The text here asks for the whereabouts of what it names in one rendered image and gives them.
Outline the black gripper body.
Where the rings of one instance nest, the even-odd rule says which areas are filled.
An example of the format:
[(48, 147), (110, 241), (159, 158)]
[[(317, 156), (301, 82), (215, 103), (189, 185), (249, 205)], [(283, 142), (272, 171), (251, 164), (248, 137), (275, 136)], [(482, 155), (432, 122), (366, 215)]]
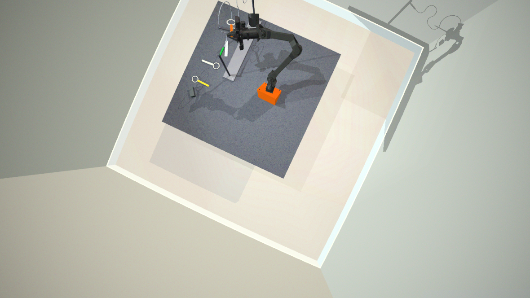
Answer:
[[(243, 39), (250, 39), (250, 29), (246, 27), (246, 29), (242, 29), (240, 25), (240, 18), (235, 17), (235, 25), (236, 25), (236, 32), (238, 34), (237, 39), (239, 41), (239, 49), (243, 50)], [(240, 33), (239, 33), (240, 32)]]

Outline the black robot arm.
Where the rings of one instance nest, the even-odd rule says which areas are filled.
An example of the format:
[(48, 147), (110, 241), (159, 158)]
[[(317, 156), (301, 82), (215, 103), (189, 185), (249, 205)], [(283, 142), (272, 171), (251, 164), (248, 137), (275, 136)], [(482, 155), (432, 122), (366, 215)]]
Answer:
[(297, 40), (295, 39), (293, 34), (289, 33), (283, 33), (283, 32), (275, 32), (272, 31), (266, 27), (263, 27), (261, 24), (259, 24), (259, 13), (248, 13), (248, 24), (251, 27), (256, 28), (250, 28), (250, 38), (256, 39), (257, 42), (260, 39), (282, 39), (285, 41), (289, 41), (291, 48), (293, 49), (292, 52), (289, 54), (289, 56), (282, 62), (280, 66), (274, 71), (272, 70), (271, 73), (268, 74), (267, 81), (268, 84), (266, 86), (266, 92), (272, 93), (274, 92), (274, 88), (276, 85), (276, 77), (279, 73), (287, 66), (293, 59), (300, 56), (302, 47), (299, 45)]

